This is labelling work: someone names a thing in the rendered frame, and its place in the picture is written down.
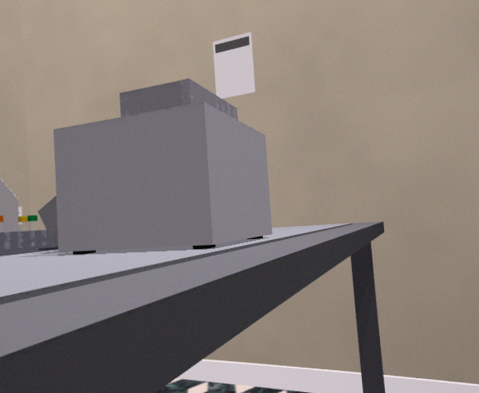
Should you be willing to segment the grey bench mat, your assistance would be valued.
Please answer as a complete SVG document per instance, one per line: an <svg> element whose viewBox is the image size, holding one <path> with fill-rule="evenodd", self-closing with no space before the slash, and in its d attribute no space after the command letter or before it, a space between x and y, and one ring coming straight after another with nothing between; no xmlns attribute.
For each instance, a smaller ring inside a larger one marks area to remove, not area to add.
<svg viewBox="0 0 479 393"><path fill-rule="evenodd" d="M0 305L347 225L351 224L272 228L273 234L263 238L215 244L209 249L170 246L82 255L58 250L4 255L0 256Z"/></svg>

